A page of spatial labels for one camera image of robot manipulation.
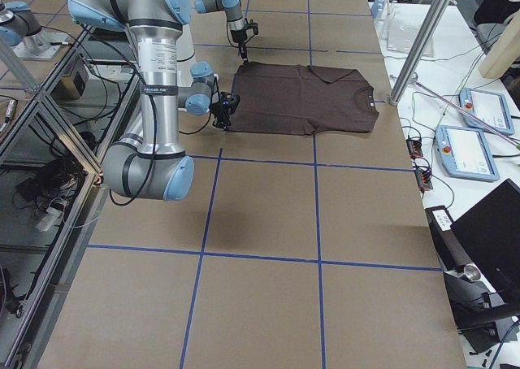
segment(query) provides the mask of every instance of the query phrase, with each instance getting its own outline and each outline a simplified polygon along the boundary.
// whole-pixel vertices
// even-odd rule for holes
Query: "black cable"
[[[407,121],[407,122],[408,122],[408,125],[409,125],[410,127],[412,126],[411,121],[410,121],[409,119],[407,119],[406,117],[399,117],[399,119],[403,119],[403,120]]]
[[[7,280],[6,280],[6,275],[4,274],[3,272],[3,266],[2,264],[0,263],[0,275],[2,276],[2,287],[3,287],[3,296],[2,296],[2,303],[0,304],[0,319],[2,318],[2,311],[3,311],[3,306],[4,304],[6,303],[6,300],[7,300]]]
[[[432,128],[432,127],[429,127],[428,125],[426,124],[423,124],[423,123],[419,123],[416,119],[415,119],[415,94],[421,94],[421,95],[424,95],[426,97],[429,97],[429,98],[436,98],[435,96],[433,95],[430,95],[428,93],[424,93],[422,91],[414,91],[412,93],[412,121],[414,121],[416,124],[418,125],[421,125],[422,127],[426,128],[426,129],[429,129],[430,131],[432,131],[434,134],[435,134],[435,129]],[[443,97],[456,97],[456,95],[451,95],[451,94],[447,94],[447,95],[443,95]]]
[[[431,176],[437,180],[439,180],[440,182],[442,182],[443,184],[446,185],[446,187],[448,187],[449,191],[451,192],[452,194],[452,201],[449,203],[448,206],[446,206],[446,209],[449,209],[453,206],[453,203],[455,202],[455,192],[453,191],[453,188],[447,184],[444,180],[441,180],[438,176],[434,176],[433,174],[431,174]]]
[[[504,336],[503,336],[502,339],[500,340],[500,344],[498,345],[498,349],[496,349],[495,355],[493,356],[493,360],[492,360],[491,363],[489,364],[489,369],[493,369],[493,365],[495,364],[495,361],[496,361],[496,359],[498,358],[498,354],[499,354],[500,351],[502,350],[502,346],[504,345],[505,340],[507,339],[507,337],[509,336],[509,334],[514,330],[514,328],[518,327],[518,325],[520,325],[520,319],[518,319],[516,322],[514,322],[513,324],[511,324],[511,326],[510,326],[510,327],[508,328],[508,330],[505,332]]]
[[[204,129],[205,127],[208,126],[208,124],[210,123],[210,120],[211,120],[211,113],[208,113],[208,120],[199,129],[197,129],[196,131],[193,131],[193,132],[182,132],[182,131],[179,131],[179,133],[183,134],[183,135],[194,135],[195,133],[199,133],[202,129]]]
[[[62,158],[65,155],[65,153],[63,153],[55,145],[55,142],[58,140],[58,137],[55,134],[53,134],[52,131],[51,131],[50,135],[49,135],[49,133],[47,133],[46,129],[50,128],[49,125],[45,124],[45,126],[44,126],[42,123],[40,123],[40,120],[37,117],[35,118],[35,121],[40,126],[40,128],[43,131],[43,133],[45,134],[45,136],[50,139],[50,143],[48,144],[48,146],[49,146],[49,153],[52,156],[54,156],[55,158]]]
[[[15,101],[18,101],[18,99],[14,98],[14,97],[11,97],[10,95],[0,94],[0,97],[9,98],[9,99],[14,99]]]
[[[401,126],[401,128],[403,128],[403,129],[411,129],[411,130],[414,130],[414,131],[417,132],[417,134],[418,134],[416,137],[418,137],[419,140],[422,139],[422,138],[421,138],[421,133],[419,132],[419,130],[418,130],[417,128],[412,127],[411,125],[403,125],[403,126]],[[412,137],[410,137],[410,131],[408,131],[408,135],[407,135],[407,137],[408,137],[409,139],[413,139]]]
[[[146,80],[145,78],[143,77],[143,75],[139,72],[139,70],[137,69],[136,65],[134,63],[132,63],[120,50],[118,50],[115,46],[113,46],[112,44],[100,39],[99,37],[95,37],[93,36],[93,39],[96,40],[96,41],[99,41],[101,42],[103,45],[105,46],[108,46],[109,48],[111,48],[113,51],[115,51],[119,56],[121,56],[121,58],[132,68],[132,70],[136,73],[137,77],[139,78],[139,80],[141,81],[141,83],[143,85],[146,85]],[[117,202],[115,199],[114,199],[114,194],[112,193],[112,189],[110,190],[109,192],[109,196],[110,196],[110,199],[111,201],[116,205],[116,206],[126,206],[128,204],[130,204],[131,202],[133,202],[137,197],[139,197],[139,194],[141,193],[142,189],[145,187],[146,185],[146,182],[148,182],[148,179],[150,177],[150,174],[152,172],[152,168],[154,166],[154,161],[155,161],[155,156],[156,156],[156,153],[157,151],[155,150],[156,146],[157,146],[157,107],[155,105],[155,100],[154,100],[154,97],[151,96],[151,95],[148,95],[148,98],[150,100],[150,103],[151,103],[151,106],[152,106],[152,115],[154,117],[154,148],[152,150],[152,156],[150,158],[150,163],[149,163],[149,166],[148,166],[148,170],[146,171],[146,175],[145,175],[145,179],[143,180],[143,183],[141,184],[141,186],[139,187],[139,189],[137,190],[137,192],[135,194],[133,194],[130,199],[126,202]]]
[[[127,85],[124,88],[124,90],[120,96],[120,99],[118,100],[118,102],[115,106],[117,109],[119,109],[121,107],[121,103],[123,103],[124,97],[127,95],[128,91],[130,90],[130,86],[132,85],[133,78],[135,78],[135,77],[136,77],[136,73],[132,70],[132,76],[130,76],[130,79],[128,80]],[[110,129],[110,127],[112,125],[112,121],[114,121],[114,117],[110,118],[110,120],[108,121],[108,125],[102,130],[103,133],[99,137],[99,140],[103,140],[106,137],[106,134],[108,133],[108,130]]]
[[[63,152],[58,150],[58,148],[54,145],[55,137],[51,141],[47,141],[46,139],[43,138],[43,136],[35,128],[33,128],[32,125],[29,125],[29,129],[31,129],[32,133],[34,133],[34,135],[38,139],[43,141],[43,143],[45,145],[49,146],[49,153],[52,156],[54,156],[55,158],[62,158],[63,157]]]
[[[515,155],[493,155],[493,158],[517,158],[520,154]]]
[[[480,85],[480,86],[477,86],[477,87],[472,87],[472,89],[481,89],[482,87],[487,86],[487,85],[490,85],[491,83],[496,82],[496,81],[499,80],[499,79],[500,79],[500,78],[493,79],[491,82],[487,82],[487,83],[485,83],[485,84],[483,84],[483,85]]]
[[[78,41],[74,36],[72,36],[69,32],[66,32],[66,31],[64,31],[64,30],[62,30],[62,29],[58,29],[58,28],[51,28],[50,26],[45,26],[45,25],[42,25],[42,27],[43,27],[43,28],[47,28],[47,29],[51,29],[51,30],[55,30],[55,31],[57,31],[57,32],[61,32],[61,33],[64,33],[64,34],[67,34],[67,36],[69,36],[69,37],[74,41],[74,43],[75,43],[78,47],[80,47],[80,48],[81,48],[81,49],[82,49],[82,50],[87,54],[87,56],[89,56],[91,59],[93,58],[92,55],[87,51],[87,49],[85,48],[85,46],[84,46],[83,44],[81,44],[81,43],[80,43],[80,42],[79,42],[79,41]],[[89,119],[89,120],[95,120],[95,119],[97,119],[97,117],[98,117],[99,115],[101,115],[101,113],[102,113],[103,111],[105,111],[106,107],[108,106],[108,89],[106,88],[105,80],[107,80],[107,81],[109,81],[109,82],[111,82],[111,83],[116,83],[116,84],[117,84],[117,82],[115,82],[115,81],[113,81],[113,80],[108,80],[107,78],[102,77],[102,76],[101,76],[101,73],[100,73],[100,71],[99,71],[98,66],[96,66],[96,68],[97,68],[97,75],[96,75],[96,74],[93,72],[93,70],[89,67],[89,65],[86,64],[85,59],[83,59],[83,56],[80,56],[80,57],[81,57],[81,60],[85,63],[85,66],[87,67],[87,69],[89,70],[89,72],[90,72],[92,75],[96,76],[97,78],[99,78],[99,79],[101,80],[102,85],[103,85],[103,88],[104,88],[104,90],[105,90],[105,104],[103,105],[103,108],[99,111],[99,113],[98,113],[97,115],[95,115],[94,117],[92,117],[92,118]]]
[[[482,44],[478,44],[477,46],[474,46],[473,48],[467,50],[466,52],[462,52],[461,54],[455,54],[454,56],[450,56],[449,58],[446,58],[446,59],[421,59],[422,62],[447,62],[449,60],[453,60],[455,58],[458,58],[460,56],[464,56],[465,54],[469,54],[471,51],[473,50],[476,50],[477,48],[482,48],[482,46],[484,44],[487,44],[488,42],[492,41],[492,40],[495,40],[497,37],[499,37],[501,35],[501,33],[499,34],[496,34],[495,36],[493,36],[492,38],[489,38],[491,36],[491,32],[489,33],[489,35],[487,36],[487,39],[485,42],[483,42]],[[384,56],[385,59],[396,59],[396,60],[405,60],[406,57],[400,57],[398,58],[397,56]]]

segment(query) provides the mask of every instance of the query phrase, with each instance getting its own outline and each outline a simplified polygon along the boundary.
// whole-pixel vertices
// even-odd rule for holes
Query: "electronic device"
[[[520,188],[505,180],[452,224],[464,250],[506,302],[520,302]]]
[[[435,132],[435,143],[449,176],[487,182],[500,178],[480,129],[440,125]]]
[[[514,134],[513,121],[505,95],[489,91],[464,88],[459,94],[461,107],[464,107],[484,123],[491,125],[505,135]],[[464,115],[464,121],[470,127],[481,128],[482,125]]]
[[[52,92],[54,99],[78,99],[85,91],[89,74],[80,56],[65,69],[62,78]]]

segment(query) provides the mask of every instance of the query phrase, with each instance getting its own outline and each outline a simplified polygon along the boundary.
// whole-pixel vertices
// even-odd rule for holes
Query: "wire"
[[[500,80],[500,78],[493,79],[491,82],[487,82],[487,83],[485,83],[483,85],[480,85],[480,86],[477,86],[477,87],[472,87],[472,89],[481,89],[484,86],[487,86],[487,85],[490,85],[493,82],[496,82],[497,80]]]
[[[112,44],[100,39],[99,37],[94,37],[93,36],[93,39],[96,40],[96,41],[99,41],[101,42],[103,45],[105,46],[108,46],[109,48],[111,48],[112,50],[114,50],[119,56],[121,56],[121,58],[133,69],[133,71],[136,73],[137,77],[139,78],[139,80],[141,81],[141,83],[143,85],[146,85],[146,80],[145,78],[143,77],[143,75],[139,72],[139,70],[137,70],[137,67],[134,63],[132,63],[126,56],[125,54],[123,54],[120,50],[118,50],[115,46],[113,46]],[[151,95],[148,95],[148,98],[150,100],[150,103],[151,103],[151,106],[152,106],[152,115],[154,117],[154,148],[152,149],[152,156],[150,157],[150,162],[149,162],[149,166],[148,166],[148,170],[146,171],[146,174],[145,174],[145,179],[143,180],[141,186],[139,187],[139,189],[137,190],[137,192],[135,194],[133,194],[130,199],[126,202],[117,202],[115,199],[114,199],[114,194],[112,193],[112,189],[109,191],[109,196],[110,196],[110,200],[116,205],[116,206],[126,206],[126,205],[129,205],[131,202],[134,202],[135,199],[137,197],[139,197],[139,194],[141,193],[142,189],[145,187],[146,183],[148,182],[148,179],[150,177],[150,174],[152,172],[152,168],[154,166],[154,161],[155,161],[155,156],[156,156],[156,153],[157,151],[155,150],[156,147],[157,147],[157,107],[155,105],[155,100],[154,100],[154,97],[152,97]]]
[[[7,281],[6,281],[6,276],[3,272],[3,266],[1,263],[0,263],[0,275],[2,275],[2,287],[3,287],[2,304],[0,305],[0,319],[1,319],[2,312],[3,312],[3,306],[6,303],[6,299],[7,299]]]
[[[448,206],[446,206],[446,209],[451,208],[451,207],[453,206],[453,203],[455,202],[455,192],[453,191],[453,188],[452,188],[449,184],[447,184],[444,180],[441,180],[438,176],[434,176],[433,174],[431,174],[431,176],[432,176],[433,178],[435,178],[436,180],[439,180],[440,182],[442,182],[443,184],[445,184],[446,187],[448,187],[449,191],[450,191],[451,194],[452,194],[452,201],[449,203]]]
[[[492,41],[492,40],[495,40],[495,38],[499,37],[501,35],[501,33],[499,34],[496,34],[495,36],[493,36],[492,38],[488,38],[485,42],[483,42],[482,44],[478,44],[477,46],[474,46],[473,48],[467,50],[466,52],[462,52],[461,54],[455,54],[454,56],[450,56],[449,58],[446,58],[446,59],[421,59],[422,62],[448,62],[449,60],[453,60],[455,58],[458,58],[460,56],[464,56],[465,54],[469,54],[470,52],[472,52],[473,50],[476,50],[478,48],[482,48],[482,45],[484,44],[487,44],[488,42]],[[406,57],[400,57],[398,58],[397,56],[384,56],[385,59],[397,59],[397,60],[405,60]]]
[[[411,125],[403,125],[401,128],[403,129],[410,129],[410,130],[414,130],[415,132],[417,132],[418,136],[416,136],[415,138],[418,137],[419,140],[421,140],[421,133],[419,132],[419,130],[415,127],[412,127]],[[412,139],[412,137],[410,137],[410,131],[408,131],[408,136],[407,136],[409,139]]]
[[[89,56],[91,59],[93,58],[92,55],[87,51],[87,49],[85,48],[85,46],[83,44],[81,44],[74,36],[72,36],[69,32],[66,32],[62,29],[58,29],[58,28],[51,28],[50,26],[45,26],[45,25],[42,25],[43,28],[47,28],[47,29],[51,29],[51,30],[55,30],[57,32],[61,32],[61,33],[65,33],[67,34],[73,41],[75,44],[77,44],[86,54],[87,56]],[[97,78],[99,78],[103,84],[103,89],[105,90],[105,104],[103,105],[103,108],[99,111],[99,113],[97,113],[97,115],[95,115],[94,117],[92,118],[89,118],[88,120],[95,120],[97,119],[97,117],[99,115],[101,115],[101,113],[103,111],[105,111],[106,107],[108,106],[108,88],[106,87],[106,84],[105,84],[105,81],[109,81],[111,83],[114,83],[114,84],[117,84],[117,82],[113,81],[113,80],[108,80],[107,78],[104,78],[101,76],[101,73],[99,71],[99,68],[97,66],[97,64],[94,64],[93,66],[96,67],[97,69],[97,74],[94,73],[93,69],[89,66],[89,64],[87,64],[86,60],[83,58],[83,56],[81,56],[81,60],[83,61],[83,63],[85,64],[85,66],[87,67],[87,69],[89,70],[90,74],[92,74],[93,76],[96,76]],[[121,94],[121,88],[119,87],[118,85],[118,92],[119,94]]]
[[[408,122],[408,125],[411,127],[412,126],[412,123],[410,122],[409,119],[407,119],[406,117],[399,117],[399,119],[403,119],[404,121]]]
[[[496,349],[496,352],[495,352],[495,355],[493,356],[493,360],[491,361],[491,363],[489,364],[489,369],[493,369],[493,365],[495,365],[495,361],[496,359],[498,358],[498,354],[500,353],[500,351],[502,350],[502,346],[504,345],[505,343],[505,340],[507,339],[508,335],[514,330],[515,327],[518,327],[518,325],[520,324],[520,319],[517,320],[516,322],[514,322],[513,324],[511,324],[511,326],[508,328],[508,330],[505,332],[504,336],[502,337],[502,339],[500,340],[500,344],[498,345],[498,349]]]
[[[515,155],[493,155],[493,158],[517,158],[520,154]]]
[[[15,101],[18,101],[16,98],[10,96],[10,95],[3,95],[3,94],[0,94],[0,97],[4,97],[4,98],[9,98],[9,99],[14,99]]]
[[[208,126],[208,124],[210,123],[210,120],[211,120],[211,113],[208,113],[208,120],[199,129],[197,129],[196,131],[193,131],[193,132],[182,132],[182,131],[179,131],[179,133],[181,133],[183,135],[194,135],[195,133],[199,133],[202,129],[204,129],[205,127]]]

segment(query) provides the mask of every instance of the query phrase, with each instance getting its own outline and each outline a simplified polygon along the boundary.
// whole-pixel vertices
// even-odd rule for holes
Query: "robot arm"
[[[67,0],[81,23],[125,31],[141,74],[141,116],[107,151],[105,183],[129,198],[184,198],[193,179],[193,160],[179,141],[178,108],[204,115],[214,95],[215,75],[195,63],[189,88],[177,84],[177,40],[191,20],[189,0]]]
[[[247,63],[247,48],[249,41],[247,31],[252,30],[253,36],[258,35],[258,24],[244,18],[241,10],[241,0],[195,0],[195,10],[199,14],[224,11],[226,13],[227,27],[231,31],[233,42],[238,44],[238,50],[244,63]]]
[[[50,47],[50,40],[25,2],[0,0],[0,37],[9,46],[24,41],[27,50],[39,54]]]

